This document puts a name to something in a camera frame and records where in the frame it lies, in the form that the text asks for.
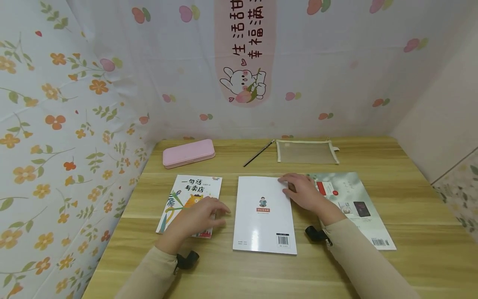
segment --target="pen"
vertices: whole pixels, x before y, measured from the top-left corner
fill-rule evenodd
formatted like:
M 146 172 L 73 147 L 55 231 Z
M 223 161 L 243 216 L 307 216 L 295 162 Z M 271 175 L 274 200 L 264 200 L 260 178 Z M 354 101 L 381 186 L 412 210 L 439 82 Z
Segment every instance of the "pen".
M 274 143 L 274 141 L 275 141 L 275 139 L 272 139 L 271 142 L 269 142 L 263 149 L 261 149 L 254 157 L 252 157 L 249 161 L 247 161 L 246 164 L 244 164 L 242 167 L 246 167 L 247 164 L 252 162 L 252 160 L 254 160 L 257 156 L 259 156 L 263 151 L 265 151 L 266 148 L 268 148 L 272 143 Z

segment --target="barcode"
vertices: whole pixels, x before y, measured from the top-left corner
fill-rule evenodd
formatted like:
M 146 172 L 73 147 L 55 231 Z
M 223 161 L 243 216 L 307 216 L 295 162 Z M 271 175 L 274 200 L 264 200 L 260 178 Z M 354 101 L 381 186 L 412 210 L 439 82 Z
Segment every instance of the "barcode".
M 289 245 L 289 237 L 286 236 L 277 236 L 279 245 Z
M 377 238 L 372 238 L 372 243 L 375 245 L 375 246 L 388 246 L 390 245 L 388 243 L 388 240 L 384 240 L 384 239 L 377 239 Z

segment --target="hand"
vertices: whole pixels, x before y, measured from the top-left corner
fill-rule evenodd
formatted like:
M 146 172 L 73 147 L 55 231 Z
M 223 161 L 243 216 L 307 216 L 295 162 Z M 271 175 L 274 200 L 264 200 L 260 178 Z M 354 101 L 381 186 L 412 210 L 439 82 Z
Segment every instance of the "hand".
M 294 185 L 295 191 L 288 188 L 283 189 L 282 191 L 306 210 L 316 212 L 319 209 L 321 201 L 327 200 L 315 188 L 315 182 L 310 177 L 299 175 L 297 173 L 288 173 L 280 177 L 279 182 L 288 182 Z
M 338 206 L 320 194 L 315 188 L 315 181 L 310 177 L 288 173 L 280 177 L 279 182 L 293 184 L 295 192 L 287 188 L 282 190 L 284 194 L 302 208 L 316 214 L 325 226 L 347 218 Z
M 175 255 L 187 237 L 201 233 L 208 228 L 226 224 L 225 219 L 211 219 L 211 215 L 216 210 L 231 213 L 224 203 L 209 196 L 188 209 L 182 209 L 169 224 L 163 236 L 156 242 L 156 248 Z

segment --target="left hand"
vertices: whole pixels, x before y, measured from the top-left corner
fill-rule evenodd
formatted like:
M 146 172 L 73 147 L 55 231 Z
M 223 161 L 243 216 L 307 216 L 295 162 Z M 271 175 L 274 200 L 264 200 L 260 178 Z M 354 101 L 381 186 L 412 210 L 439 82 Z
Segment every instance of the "left hand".
M 231 210 L 223 202 L 209 196 L 188 209 L 182 209 L 155 246 L 163 252 L 175 255 L 187 237 L 201 233 L 208 228 L 226 224 L 225 219 L 211 219 L 211 215 L 216 210 L 231 213 Z

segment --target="children's book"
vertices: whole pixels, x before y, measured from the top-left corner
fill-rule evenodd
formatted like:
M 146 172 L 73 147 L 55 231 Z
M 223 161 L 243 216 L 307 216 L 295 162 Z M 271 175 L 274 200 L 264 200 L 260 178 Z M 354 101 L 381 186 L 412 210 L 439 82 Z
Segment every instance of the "children's book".
M 354 222 L 378 250 L 397 250 L 356 172 L 310 173 L 316 188 Z
M 204 197 L 219 198 L 221 183 L 221 177 L 177 175 L 156 232 L 163 233 L 182 209 L 192 207 Z M 193 235 L 193 237 L 210 239 L 211 235 L 212 227 Z
M 277 177 L 239 177 L 233 250 L 297 254 L 284 188 Z

